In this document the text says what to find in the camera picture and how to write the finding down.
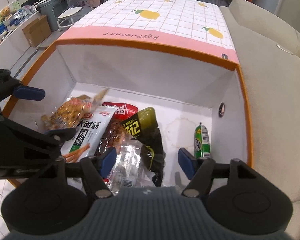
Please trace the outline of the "teddy bear toy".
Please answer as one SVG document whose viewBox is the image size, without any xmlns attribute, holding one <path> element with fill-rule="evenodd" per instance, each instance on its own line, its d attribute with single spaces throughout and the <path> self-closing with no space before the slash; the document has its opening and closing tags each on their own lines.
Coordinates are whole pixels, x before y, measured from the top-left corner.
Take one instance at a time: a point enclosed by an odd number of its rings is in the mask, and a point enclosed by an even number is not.
<svg viewBox="0 0 300 240">
<path fill-rule="evenodd" d="M 4 9 L 2 9 L 2 11 L 0 13 L 1 13 L 1 20 L 2 20 L 2 22 L 4 22 L 6 20 L 6 18 L 8 16 L 10 16 L 11 9 L 10 9 L 10 7 L 5 7 Z"/>
</svg>

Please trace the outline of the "clear yellow snack packet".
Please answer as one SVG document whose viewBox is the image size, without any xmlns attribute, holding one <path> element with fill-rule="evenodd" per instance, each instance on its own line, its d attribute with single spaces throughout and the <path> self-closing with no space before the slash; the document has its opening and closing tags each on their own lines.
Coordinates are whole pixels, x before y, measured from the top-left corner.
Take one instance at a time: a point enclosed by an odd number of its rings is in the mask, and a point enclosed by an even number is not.
<svg viewBox="0 0 300 240">
<path fill-rule="evenodd" d="M 144 179 L 144 165 L 141 161 L 142 144 L 122 145 L 116 163 L 107 176 L 106 185 L 113 195 L 117 195 L 123 187 L 141 187 Z"/>
</svg>

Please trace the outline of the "white tv console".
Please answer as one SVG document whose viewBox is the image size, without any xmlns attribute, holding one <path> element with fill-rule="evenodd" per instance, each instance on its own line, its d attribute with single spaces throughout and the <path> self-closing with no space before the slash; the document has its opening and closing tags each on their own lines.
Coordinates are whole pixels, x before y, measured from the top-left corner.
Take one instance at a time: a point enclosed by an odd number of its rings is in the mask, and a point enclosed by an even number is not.
<svg viewBox="0 0 300 240">
<path fill-rule="evenodd" d="M 0 69 L 11 71 L 12 76 L 15 76 L 21 68 L 16 64 L 25 53 L 31 48 L 23 29 L 38 19 L 38 12 L 30 15 L 19 26 L 5 38 L 0 44 Z"/>
</svg>

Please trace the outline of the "golden peanut snack bag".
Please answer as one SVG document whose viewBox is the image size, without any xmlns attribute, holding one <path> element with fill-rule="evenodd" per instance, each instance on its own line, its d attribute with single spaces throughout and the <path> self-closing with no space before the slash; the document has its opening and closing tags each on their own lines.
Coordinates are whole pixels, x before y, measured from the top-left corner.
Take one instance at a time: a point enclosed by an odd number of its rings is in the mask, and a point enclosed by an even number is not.
<svg viewBox="0 0 300 240">
<path fill-rule="evenodd" d="M 87 95 L 71 97 L 50 115 L 42 115 L 41 121 L 45 130 L 76 128 L 87 113 L 93 113 L 100 105 L 109 88 L 103 89 L 93 98 Z"/>
</svg>

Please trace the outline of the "beige sofa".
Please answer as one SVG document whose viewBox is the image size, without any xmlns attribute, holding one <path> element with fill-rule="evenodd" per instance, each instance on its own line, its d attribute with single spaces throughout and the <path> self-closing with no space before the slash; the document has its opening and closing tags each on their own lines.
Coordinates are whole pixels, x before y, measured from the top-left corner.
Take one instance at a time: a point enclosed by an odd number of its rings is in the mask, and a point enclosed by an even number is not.
<svg viewBox="0 0 300 240">
<path fill-rule="evenodd" d="M 249 97 L 254 169 L 292 201 L 286 232 L 300 239 L 300 33 L 245 0 L 221 12 Z"/>
</svg>

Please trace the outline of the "orange cardboard box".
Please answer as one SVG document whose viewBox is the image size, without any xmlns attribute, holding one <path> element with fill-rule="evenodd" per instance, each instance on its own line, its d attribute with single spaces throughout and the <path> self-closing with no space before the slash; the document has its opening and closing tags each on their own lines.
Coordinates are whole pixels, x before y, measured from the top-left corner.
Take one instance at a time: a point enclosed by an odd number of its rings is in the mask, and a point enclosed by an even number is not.
<svg viewBox="0 0 300 240">
<path fill-rule="evenodd" d="M 213 159 L 253 163 L 248 96 L 238 61 L 229 53 L 138 40 L 60 38 L 22 80 L 46 92 L 42 101 L 9 98 L 4 116 L 23 125 L 33 126 L 69 96 L 93 96 L 104 88 L 106 101 L 153 107 L 166 152 L 165 184 L 175 183 L 177 152 L 193 149 L 198 123 L 209 131 Z"/>
</svg>

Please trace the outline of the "green sausage stick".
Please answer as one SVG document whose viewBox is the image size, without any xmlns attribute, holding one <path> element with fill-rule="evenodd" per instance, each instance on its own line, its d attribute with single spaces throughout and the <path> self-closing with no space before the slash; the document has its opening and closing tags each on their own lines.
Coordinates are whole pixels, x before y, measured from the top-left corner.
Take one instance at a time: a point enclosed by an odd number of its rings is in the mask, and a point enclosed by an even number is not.
<svg viewBox="0 0 300 240">
<path fill-rule="evenodd" d="M 194 156 L 196 158 L 211 158 L 209 133 L 201 122 L 194 131 Z"/>
</svg>

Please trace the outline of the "red dried meat snack bag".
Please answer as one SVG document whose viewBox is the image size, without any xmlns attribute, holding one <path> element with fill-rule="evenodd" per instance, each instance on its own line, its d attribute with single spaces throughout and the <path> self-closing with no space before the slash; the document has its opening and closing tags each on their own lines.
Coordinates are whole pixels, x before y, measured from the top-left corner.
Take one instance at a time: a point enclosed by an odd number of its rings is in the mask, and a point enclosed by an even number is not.
<svg viewBox="0 0 300 240">
<path fill-rule="evenodd" d="M 97 146 L 95 151 L 97 157 L 103 156 L 111 147 L 115 148 L 117 154 L 120 153 L 127 134 L 122 122 L 138 112 L 138 107 L 129 103 L 106 101 L 102 103 L 102 106 L 112 107 L 116 110 Z"/>
</svg>

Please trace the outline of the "brown cardboard box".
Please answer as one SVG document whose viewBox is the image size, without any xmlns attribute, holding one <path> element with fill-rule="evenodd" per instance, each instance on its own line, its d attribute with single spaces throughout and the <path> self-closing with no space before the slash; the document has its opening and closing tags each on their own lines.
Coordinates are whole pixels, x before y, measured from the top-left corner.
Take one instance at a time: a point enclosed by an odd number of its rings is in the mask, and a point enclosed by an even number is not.
<svg viewBox="0 0 300 240">
<path fill-rule="evenodd" d="M 23 28 L 23 33 L 31 47 L 37 47 L 52 34 L 45 15 L 40 16 Z"/>
</svg>

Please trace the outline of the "white round stool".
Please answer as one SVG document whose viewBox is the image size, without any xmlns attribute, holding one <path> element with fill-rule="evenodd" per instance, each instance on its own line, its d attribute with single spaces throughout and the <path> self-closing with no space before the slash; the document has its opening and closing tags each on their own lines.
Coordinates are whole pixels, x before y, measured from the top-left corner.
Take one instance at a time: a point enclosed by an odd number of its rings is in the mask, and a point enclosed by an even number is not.
<svg viewBox="0 0 300 240">
<path fill-rule="evenodd" d="M 82 9 L 83 7 L 73 7 L 61 13 L 58 16 L 58 20 L 57 20 L 58 31 L 62 31 L 63 29 L 73 26 L 74 17 L 78 16 L 81 13 Z"/>
</svg>

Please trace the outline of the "lemon checkered tablecloth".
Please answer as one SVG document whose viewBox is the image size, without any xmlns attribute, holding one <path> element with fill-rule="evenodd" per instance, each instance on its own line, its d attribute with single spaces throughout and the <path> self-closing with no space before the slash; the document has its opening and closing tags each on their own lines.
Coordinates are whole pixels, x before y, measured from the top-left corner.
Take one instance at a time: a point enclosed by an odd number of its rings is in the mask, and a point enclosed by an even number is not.
<svg viewBox="0 0 300 240">
<path fill-rule="evenodd" d="M 230 58 L 239 64 L 221 7 L 196 0 L 108 0 L 75 22 L 57 40 L 60 38 L 113 38 L 163 43 L 201 49 L 213 55 L 229 53 Z M 12 95 L 0 102 L 2 112 L 10 97 Z M 23 126 L 42 134 L 48 131 L 43 127 L 41 117 L 33 126 Z M 134 144 L 135 141 L 139 142 L 127 132 L 123 145 Z M 231 159 L 220 163 L 213 160 L 222 167 L 229 166 L 233 161 Z M 125 195 L 136 191 L 140 191 L 143 198 L 153 196 L 156 191 L 176 191 L 182 194 L 190 181 L 178 160 L 180 173 L 176 175 L 175 183 L 165 184 L 163 177 L 162 185 L 156 187 L 152 181 L 154 173 L 144 165 L 141 187 L 123 187 L 117 195 L 109 198 L 89 198 L 86 195 L 79 162 L 67 163 L 61 154 L 53 163 L 29 178 L 14 178 L 22 182 L 6 195 L 1 204 L 2 218 L 8 229 L 11 232 L 40 236 L 66 230 L 78 223 L 86 224 L 87 215 L 96 208 L 95 200 L 115 202 L 114 206 L 101 209 L 101 217 L 96 220 L 100 226 L 109 223 L 115 228 L 127 222 L 139 226 L 143 217 L 147 216 L 153 216 L 153 220 L 147 223 L 149 229 L 163 227 L 164 218 L 175 222 L 174 212 L 166 200 L 156 201 L 153 206 L 136 211 L 141 202 L 127 201 Z M 216 185 L 218 191 L 223 191 L 226 188 L 226 176 L 227 172 L 221 172 L 213 179 L 212 186 Z"/>
</svg>

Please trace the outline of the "black green snack pouch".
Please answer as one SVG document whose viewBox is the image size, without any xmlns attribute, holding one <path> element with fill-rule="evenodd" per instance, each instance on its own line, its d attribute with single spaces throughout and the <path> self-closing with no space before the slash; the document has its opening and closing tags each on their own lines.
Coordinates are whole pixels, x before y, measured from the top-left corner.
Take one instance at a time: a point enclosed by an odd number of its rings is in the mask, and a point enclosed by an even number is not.
<svg viewBox="0 0 300 240">
<path fill-rule="evenodd" d="M 154 173 L 153 184 L 160 187 L 164 177 L 166 154 L 162 145 L 155 109 L 153 107 L 142 109 L 123 120 L 121 125 L 132 137 L 142 143 L 141 160 L 147 170 Z"/>
</svg>

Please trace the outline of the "grey trash bin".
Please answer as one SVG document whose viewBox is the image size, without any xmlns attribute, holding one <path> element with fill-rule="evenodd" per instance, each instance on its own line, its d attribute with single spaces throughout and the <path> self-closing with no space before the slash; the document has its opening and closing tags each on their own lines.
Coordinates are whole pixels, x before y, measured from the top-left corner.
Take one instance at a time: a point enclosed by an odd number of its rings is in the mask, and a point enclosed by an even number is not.
<svg viewBox="0 0 300 240">
<path fill-rule="evenodd" d="M 47 17 L 47 22 L 51 31 L 56 31 L 58 29 L 57 17 L 55 16 L 53 9 L 55 5 L 58 5 L 60 2 L 61 0 L 42 0 L 37 6 L 39 13 Z"/>
</svg>

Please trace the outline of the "white spicy strips packet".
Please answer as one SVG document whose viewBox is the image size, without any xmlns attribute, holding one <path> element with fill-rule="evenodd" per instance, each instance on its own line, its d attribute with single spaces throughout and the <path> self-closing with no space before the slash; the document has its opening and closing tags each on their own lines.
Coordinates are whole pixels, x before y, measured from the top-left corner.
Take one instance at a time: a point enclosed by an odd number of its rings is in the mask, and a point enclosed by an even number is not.
<svg viewBox="0 0 300 240">
<path fill-rule="evenodd" d="M 67 163 L 77 163 L 95 154 L 97 146 L 110 123 L 115 107 L 99 106 L 93 113 L 86 113 L 76 127 L 75 136 L 66 141 L 61 154 Z"/>
</svg>

